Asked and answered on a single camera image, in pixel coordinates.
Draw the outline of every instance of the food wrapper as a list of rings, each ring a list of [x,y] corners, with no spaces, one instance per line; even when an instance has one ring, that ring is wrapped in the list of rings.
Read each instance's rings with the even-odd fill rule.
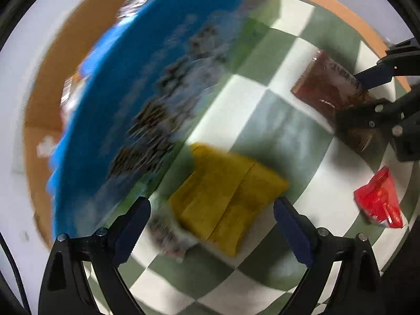
[[[69,122],[70,118],[77,109],[77,106],[83,96],[83,92],[85,91],[85,86],[86,77],[82,78],[79,72],[76,72],[64,82],[60,102],[60,116],[64,125]]]
[[[152,201],[148,227],[160,253],[177,262],[182,262],[186,251],[198,243],[197,238],[178,224],[166,202]]]
[[[116,24],[134,16],[148,0],[126,0],[117,13]],[[104,47],[109,47],[115,39],[104,43]],[[76,73],[64,82],[61,96],[61,120],[66,125],[77,109],[86,87],[86,80],[94,70],[97,58],[101,51],[93,50],[83,59],[77,67]]]
[[[322,50],[317,51],[291,92],[333,125],[337,112],[372,100],[357,79]],[[373,135],[372,129],[353,129],[341,137],[350,147],[363,151]]]
[[[354,200],[375,222],[386,227],[402,228],[400,204],[388,167],[382,167],[367,185],[355,190]]]

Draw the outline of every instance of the cardboard box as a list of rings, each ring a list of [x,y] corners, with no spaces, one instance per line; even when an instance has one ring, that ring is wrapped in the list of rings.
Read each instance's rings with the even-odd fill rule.
[[[35,221],[49,247],[51,196],[45,190],[51,175],[48,156],[38,155],[45,137],[57,143],[62,133],[60,99],[70,77],[95,42],[110,28],[125,0],[84,0],[64,23],[39,68],[24,118],[24,156]]]

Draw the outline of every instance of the red snack bag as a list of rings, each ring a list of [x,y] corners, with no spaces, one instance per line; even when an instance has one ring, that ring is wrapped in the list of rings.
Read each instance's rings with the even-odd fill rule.
[[[354,199],[369,218],[386,227],[402,228],[400,204],[388,167],[382,167],[367,185],[355,190]]]

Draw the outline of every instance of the black cable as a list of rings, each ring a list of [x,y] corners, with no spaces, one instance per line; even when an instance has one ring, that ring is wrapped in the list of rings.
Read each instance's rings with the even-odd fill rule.
[[[0,13],[0,51],[20,19],[36,0],[10,0]]]
[[[6,254],[7,259],[9,260],[9,264],[12,268],[13,274],[15,275],[15,279],[16,279],[16,284],[18,285],[18,289],[19,289],[19,293],[20,293],[20,297],[22,299],[22,304],[25,308],[25,310],[28,312],[29,315],[31,315],[31,308],[29,307],[29,303],[28,303],[28,299],[25,293],[25,288],[24,288],[24,284],[22,282],[22,278],[20,277],[20,273],[19,273],[19,269],[16,265],[15,260],[13,259],[12,253],[10,252],[6,241],[3,238],[3,235],[0,232],[0,245],[4,251],[4,253]]]

